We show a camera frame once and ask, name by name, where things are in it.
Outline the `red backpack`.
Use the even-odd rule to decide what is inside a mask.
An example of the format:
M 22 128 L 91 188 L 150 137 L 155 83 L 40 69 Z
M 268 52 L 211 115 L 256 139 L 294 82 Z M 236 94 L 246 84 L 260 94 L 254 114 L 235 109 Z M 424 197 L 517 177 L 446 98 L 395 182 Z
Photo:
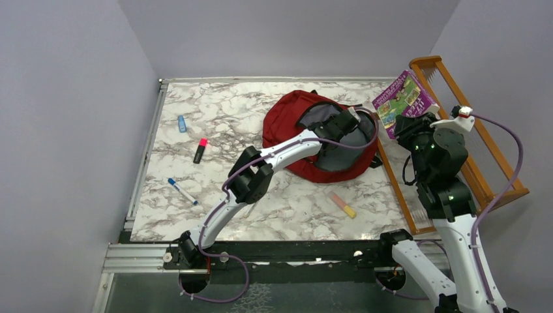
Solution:
M 315 90 L 296 90 L 284 95 L 263 120 L 262 147 L 280 144 L 302 132 L 307 126 L 336 117 L 349 106 L 323 97 Z M 369 168 L 382 165 L 376 155 L 378 143 L 365 149 L 329 145 L 317 155 L 303 158 L 287 169 L 313 183 L 337 183 L 360 176 Z

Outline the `purple green paperback book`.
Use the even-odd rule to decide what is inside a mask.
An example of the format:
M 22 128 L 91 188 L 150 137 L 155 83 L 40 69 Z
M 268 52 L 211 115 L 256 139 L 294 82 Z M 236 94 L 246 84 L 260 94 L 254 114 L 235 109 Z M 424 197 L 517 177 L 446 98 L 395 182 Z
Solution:
M 372 105 L 388 137 L 394 140 L 396 116 L 419 117 L 437 102 L 411 70 L 404 70 L 372 101 Z

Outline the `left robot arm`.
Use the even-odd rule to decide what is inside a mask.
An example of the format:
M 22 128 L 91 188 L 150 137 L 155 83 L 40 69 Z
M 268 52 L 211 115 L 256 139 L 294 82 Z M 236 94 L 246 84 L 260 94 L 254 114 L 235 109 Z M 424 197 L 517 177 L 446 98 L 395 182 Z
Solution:
M 276 146 L 260 150 L 247 147 L 223 183 L 225 196 L 195 228 L 185 231 L 178 239 L 182 262 L 191 268 L 200 266 L 205 259 L 203 247 L 211 246 L 243 207 L 265 196 L 276 172 L 324 149 L 341 146 L 340 140 L 353 132 L 360 122 L 357 110 L 349 108 L 336 117 L 311 124 L 300 134 Z

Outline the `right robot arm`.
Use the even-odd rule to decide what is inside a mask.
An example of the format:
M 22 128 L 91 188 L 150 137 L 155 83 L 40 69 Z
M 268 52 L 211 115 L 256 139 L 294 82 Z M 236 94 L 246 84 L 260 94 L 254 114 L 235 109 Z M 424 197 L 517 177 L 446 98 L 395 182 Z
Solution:
M 395 138 L 410 152 L 419 201 L 438 231 L 453 278 L 445 276 L 404 230 L 382 234 L 376 248 L 384 265 L 397 262 L 409 273 L 435 312 L 513 312 L 498 291 L 477 229 L 470 189 L 458 173 L 468 159 L 460 118 L 438 120 L 432 113 L 396 117 Z

